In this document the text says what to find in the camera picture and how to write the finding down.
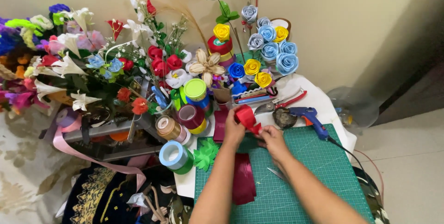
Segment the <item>beige wall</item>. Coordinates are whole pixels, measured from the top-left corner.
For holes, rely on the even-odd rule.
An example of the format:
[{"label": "beige wall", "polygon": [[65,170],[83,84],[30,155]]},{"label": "beige wall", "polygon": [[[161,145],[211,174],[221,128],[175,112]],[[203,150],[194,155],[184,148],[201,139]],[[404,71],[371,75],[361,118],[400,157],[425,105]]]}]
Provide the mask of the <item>beige wall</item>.
[{"label": "beige wall", "polygon": [[[214,20],[220,13],[214,1],[170,1],[188,4],[206,37],[212,35]],[[248,0],[225,1],[233,10],[240,11]],[[437,11],[432,7],[440,1],[259,0],[259,14],[269,18],[284,17],[292,22],[291,40],[299,49],[298,73],[315,85],[328,90],[357,83],[370,90],[382,74],[389,72],[390,65],[400,58],[403,48],[411,43],[421,27],[436,17]],[[0,14],[19,18],[46,14],[47,7],[54,3],[76,9],[89,7],[95,13],[96,28],[104,35],[111,35],[104,20],[136,20],[129,0],[2,0]],[[236,25],[242,28],[240,20]],[[193,33],[189,34],[189,39],[189,42],[199,40]],[[399,82],[393,82],[390,89],[396,89]]]}]

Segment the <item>floor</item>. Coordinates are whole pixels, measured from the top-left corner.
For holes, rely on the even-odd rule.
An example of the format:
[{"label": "floor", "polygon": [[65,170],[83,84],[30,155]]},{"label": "floor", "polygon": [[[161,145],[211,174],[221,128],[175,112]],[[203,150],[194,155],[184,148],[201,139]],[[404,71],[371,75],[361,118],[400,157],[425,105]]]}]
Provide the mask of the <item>floor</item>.
[{"label": "floor", "polygon": [[[368,128],[355,150],[379,168],[392,224],[444,223],[444,109]],[[354,155],[381,191],[374,165]]]}]

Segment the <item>white table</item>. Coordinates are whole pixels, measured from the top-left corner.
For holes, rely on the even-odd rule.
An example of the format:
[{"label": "white table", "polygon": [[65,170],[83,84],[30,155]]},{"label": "white table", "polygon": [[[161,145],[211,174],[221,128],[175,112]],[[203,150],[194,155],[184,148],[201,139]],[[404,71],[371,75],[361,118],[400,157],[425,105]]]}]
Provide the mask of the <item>white table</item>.
[{"label": "white table", "polygon": [[[282,78],[277,82],[276,87],[281,96],[294,94],[299,87],[302,87],[304,90],[307,90],[307,95],[302,100],[293,103],[290,106],[315,108],[318,112],[317,118],[319,119],[319,121],[322,124],[333,124],[337,136],[339,137],[339,140],[342,143],[342,146],[345,147],[348,151],[353,152],[357,139],[356,136],[344,129],[344,127],[341,124],[341,120],[337,116],[336,111],[329,97],[321,89],[313,85],[305,77],[297,74],[288,75]],[[253,111],[259,105],[261,105],[261,103],[256,105],[251,105]],[[266,125],[276,126],[274,124],[274,120],[271,113],[259,114],[256,116],[256,119],[259,123],[262,124],[262,126]],[[213,136],[214,115],[210,116],[210,122],[212,130],[208,136]],[[299,118],[294,127],[302,127],[302,126],[305,126],[305,122],[303,119]],[[193,150],[197,148],[197,138],[192,136],[192,140],[190,141],[191,145],[189,147],[189,150],[193,152]],[[193,167],[192,170],[186,173],[185,175],[174,174],[177,187],[177,194],[179,194],[180,196],[194,198],[195,177],[196,177],[196,167]]]}]

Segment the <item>red handle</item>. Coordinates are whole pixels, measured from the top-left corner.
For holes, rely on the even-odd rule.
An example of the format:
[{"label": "red handle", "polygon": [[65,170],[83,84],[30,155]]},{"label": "red handle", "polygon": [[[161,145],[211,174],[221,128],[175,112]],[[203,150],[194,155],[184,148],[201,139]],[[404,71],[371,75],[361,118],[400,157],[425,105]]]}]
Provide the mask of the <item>red handle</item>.
[{"label": "red handle", "polygon": [[275,109],[277,109],[277,108],[281,108],[281,107],[286,108],[288,105],[290,105],[290,104],[292,104],[292,103],[295,103],[295,102],[301,100],[301,99],[302,99],[304,96],[306,96],[306,95],[307,95],[307,91],[304,90],[304,92],[303,92],[302,94],[300,94],[299,96],[297,96],[297,97],[291,99],[290,101],[288,101],[288,102],[286,102],[286,103],[278,104],[278,105],[276,105],[274,108],[275,108]]}]

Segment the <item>green cutting mat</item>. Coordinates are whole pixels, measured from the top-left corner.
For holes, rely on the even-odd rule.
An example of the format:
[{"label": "green cutting mat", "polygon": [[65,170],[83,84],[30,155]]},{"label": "green cutting mat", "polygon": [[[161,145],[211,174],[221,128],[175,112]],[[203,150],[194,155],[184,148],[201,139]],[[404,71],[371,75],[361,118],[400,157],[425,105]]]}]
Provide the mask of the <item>green cutting mat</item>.
[{"label": "green cutting mat", "polygon": [[[339,143],[333,125],[324,126]],[[361,187],[343,150],[332,143],[320,140],[312,127],[287,129],[284,131],[284,138],[291,153],[322,183],[348,202],[370,223],[374,223]],[[234,205],[230,222],[232,224],[312,223],[293,189],[267,169],[273,168],[278,171],[271,162],[268,151],[257,147],[256,143],[256,138],[247,134],[237,152],[250,154],[257,196],[254,202]],[[212,167],[207,172],[196,170],[195,201],[202,192],[211,169]]]}]

